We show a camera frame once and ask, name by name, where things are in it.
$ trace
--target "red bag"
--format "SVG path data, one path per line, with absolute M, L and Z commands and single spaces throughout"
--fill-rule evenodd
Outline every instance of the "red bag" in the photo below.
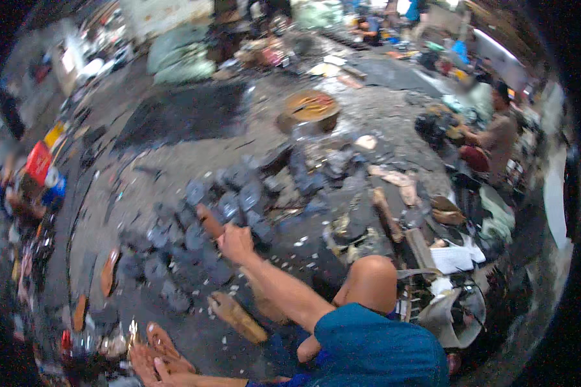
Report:
M 44 142 L 39 141 L 30 154 L 26 163 L 26 173 L 40 186 L 45 185 L 47 170 L 52 163 L 52 153 Z

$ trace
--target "concrete floor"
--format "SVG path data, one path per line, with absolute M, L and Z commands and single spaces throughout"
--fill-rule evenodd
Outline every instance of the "concrete floor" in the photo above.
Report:
M 321 41 L 320 48 L 335 53 L 347 50 L 326 40 Z M 91 128 L 106 125 L 108 133 L 102 139 L 104 144 L 110 143 L 121 132 L 138 103 L 150 93 L 152 78 L 146 75 L 145 65 L 142 59 L 133 62 L 129 67 L 110 75 L 87 97 L 92 113 L 85 125 Z M 306 59 L 303 66 L 309 65 L 309 59 Z M 373 133 L 379 136 L 380 141 L 391 143 L 396 154 L 423 154 L 434 162 L 434 168 L 431 168 L 433 171 L 418 168 L 419 178 L 429 194 L 447 194 L 450 190 L 439 158 L 414 130 L 414 119 L 424 108 L 407 104 L 403 99 L 405 91 L 384 87 L 356 90 L 335 78 L 310 81 L 277 72 L 254 80 L 254 86 L 245 135 L 232 139 L 179 143 L 143 152 L 121 174 L 126 187 L 106 225 L 103 223 L 111 181 L 121 163 L 129 159 L 129 155 L 116 160 L 109 152 L 105 152 L 93 166 L 103 172 L 92 182 L 85 197 L 82 206 L 85 216 L 78 220 L 69 255 L 72 300 L 77 299 L 81 293 L 89 293 L 89 310 L 101 309 L 107 303 L 115 304 L 119 308 L 124 331 L 132 318 L 140 327 L 146 326 L 148 321 L 158 322 L 174 338 L 178 350 L 206 375 L 262 378 L 275 375 L 279 369 L 265 358 L 264 348 L 250 344 L 224 321 L 209 318 L 206 296 L 217 290 L 212 284 L 195 289 L 200 294 L 195 297 L 194 315 L 178 316 L 167 312 L 161 303 L 148 295 L 147 289 L 133 289 L 124 283 L 119 283 L 113 295 L 105 298 L 100 289 L 101 271 L 109 251 L 117 245 L 117 235 L 121 229 L 135 229 L 146 234 L 154 225 L 156 216 L 152 212 L 152 205 L 155 202 L 176 205 L 184 197 L 185 185 L 190 178 L 236 163 L 242 155 L 264 155 L 283 143 L 287 137 L 276 128 L 275 119 L 282 101 L 288 95 L 308 88 L 328 92 L 342 106 L 334 135 L 356 137 Z M 148 175 L 133 170 L 135 165 L 160 168 L 165 174 L 154 183 Z M 141 216 L 133 222 L 137 213 L 141 213 Z M 289 258 L 291 252 L 285 253 L 287 262 L 293 266 Z M 95 262 L 90 261 L 92 257 L 96 257 Z M 236 284 L 245 287 L 245 283 L 239 279 Z M 203 308 L 204 313 L 198 313 L 200 308 Z M 227 339 L 226 345 L 222 344 L 224 336 Z

